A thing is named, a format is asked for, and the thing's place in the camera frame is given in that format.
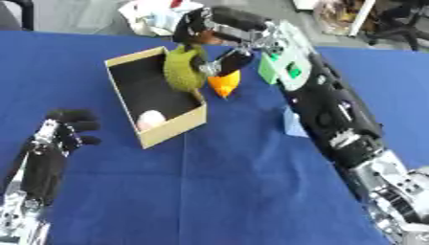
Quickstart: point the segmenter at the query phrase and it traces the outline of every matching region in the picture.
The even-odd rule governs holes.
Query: cardboard box
[[[207,120],[207,104],[197,90],[184,93],[167,84],[163,73],[167,52],[165,47],[159,47],[105,62],[113,88],[143,148],[157,145]],[[137,121],[147,110],[161,112],[167,121],[140,131]]]

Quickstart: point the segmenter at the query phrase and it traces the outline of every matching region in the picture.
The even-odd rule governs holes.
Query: robotic arm
[[[96,118],[86,110],[56,110],[46,116],[23,144],[5,178],[0,207],[1,244],[47,242],[51,225],[44,214],[56,197],[66,159],[83,145],[97,145],[98,138],[79,133],[98,128]]]
[[[429,245],[429,167],[408,170],[382,141],[382,130],[365,104],[287,22],[226,7],[186,14],[173,40],[198,42],[209,32],[236,48],[196,73],[226,76],[247,65],[254,50],[285,56],[278,85],[309,138],[333,162],[345,184],[393,244]]]

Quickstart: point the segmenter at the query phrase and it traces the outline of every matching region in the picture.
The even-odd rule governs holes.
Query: blue cloth
[[[50,215],[54,245],[387,244],[313,144],[283,134],[284,100],[256,61],[227,100],[203,89],[207,124],[142,150],[103,61],[174,44],[12,32],[0,40],[1,173],[47,111],[89,108],[102,122],[102,145],[68,162]],[[411,167],[426,164],[429,56],[320,51],[384,122],[392,148]]]

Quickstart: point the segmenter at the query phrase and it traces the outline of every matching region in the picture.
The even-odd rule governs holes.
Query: orange toy
[[[239,85],[241,73],[239,70],[225,77],[208,77],[209,83],[216,93],[226,99]]]

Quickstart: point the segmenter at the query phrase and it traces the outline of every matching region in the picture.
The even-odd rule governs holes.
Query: pink ball
[[[149,110],[142,113],[137,121],[137,127],[140,131],[146,131],[153,127],[159,126],[166,121],[166,118],[159,111]]]

